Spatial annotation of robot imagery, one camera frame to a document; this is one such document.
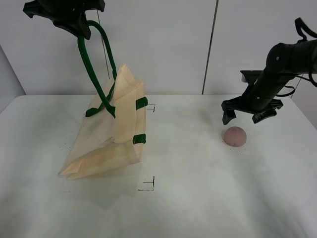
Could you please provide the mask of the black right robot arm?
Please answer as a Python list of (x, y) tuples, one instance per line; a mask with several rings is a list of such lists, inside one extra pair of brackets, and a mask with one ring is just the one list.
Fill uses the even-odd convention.
[(317, 72), (316, 40), (295, 44), (279, 43), (268, 53), (263, 70), (243, 70), (242, 79), (248, 84), (244, 93), (221, 104), (222, 122), (227, 125), (236, 118), (235, 111), (252, 114), (254, 123), (275, 116), (283, 107), (280, 91), (297, 76), (307, 74), (316, 86), (312, 75)]

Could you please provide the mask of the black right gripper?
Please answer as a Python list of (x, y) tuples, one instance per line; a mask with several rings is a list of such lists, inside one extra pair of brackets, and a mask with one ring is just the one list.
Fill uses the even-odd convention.
[(274, 98), (283, 88), (283, 75), (273, 74), (267, 70), (240, 72), (242, 81), (247, 83), (247, 88), (241, 96), (222, 102), (223, 124), (227, 125), (236, 118), (235, 111), (253, 114), (253, 123), (276, 116), (275, 110), (283, 106), (281, 100)]

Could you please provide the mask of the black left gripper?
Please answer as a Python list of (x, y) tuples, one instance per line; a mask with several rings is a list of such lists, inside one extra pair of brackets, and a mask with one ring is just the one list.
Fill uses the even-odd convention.
[(105, 9), (104, 0), (33, 0), (24, 4), (23, 12), (30, 18), (41, 16), (54, 23), (63, 23), (66, 30), (76, 37), (89, 40), (91, 30), (86, 18), (86, 11)]

